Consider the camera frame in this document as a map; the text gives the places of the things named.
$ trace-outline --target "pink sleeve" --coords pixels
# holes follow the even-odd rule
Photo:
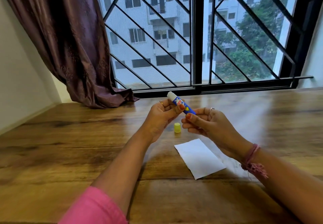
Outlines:
[[[119,207],[102,190],[90,186],[58,224],[127,224]]]

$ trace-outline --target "paper sheet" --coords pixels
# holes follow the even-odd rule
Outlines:
[[[199,179],[219,170],[224,164],[204,145],[200,139],[175,145],[194,179]]]

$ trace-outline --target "blue glue stick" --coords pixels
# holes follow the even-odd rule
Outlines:
[[[196,115],[196,113],[190,108],[185,102],[183,102],[182,99],[180,99],[177,95],[175,95],[173,92],[168,92],[167,97],[175,104],[183,104],[185,106],[184,114],[192,113]]]

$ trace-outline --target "tree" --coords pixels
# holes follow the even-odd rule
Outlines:
[[[287,4],[287,0],[281,0],[281,2],[284,5]],[[276,4],[272,0],[259,0],[250,8],[279,40],[284,16]],[[236,31],[272,69],[277,47],[247,12],[244,13],[242,20],[236,22]],[[223,51],[227,47],[234,47],[234,51],[231,51],[228,56],[251,80],[271,77],[268,68],[232,32],[223,33],[215,30],[214,42]],[[225,58],[216,58],[216,73],[226,81],[245,81],[245,77]]]

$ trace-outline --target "yellow cap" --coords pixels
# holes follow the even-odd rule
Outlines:
[[[174,124],[174,131],[175,131],[175,133],[179,133],[181,131],[181,124],[180,123]]]

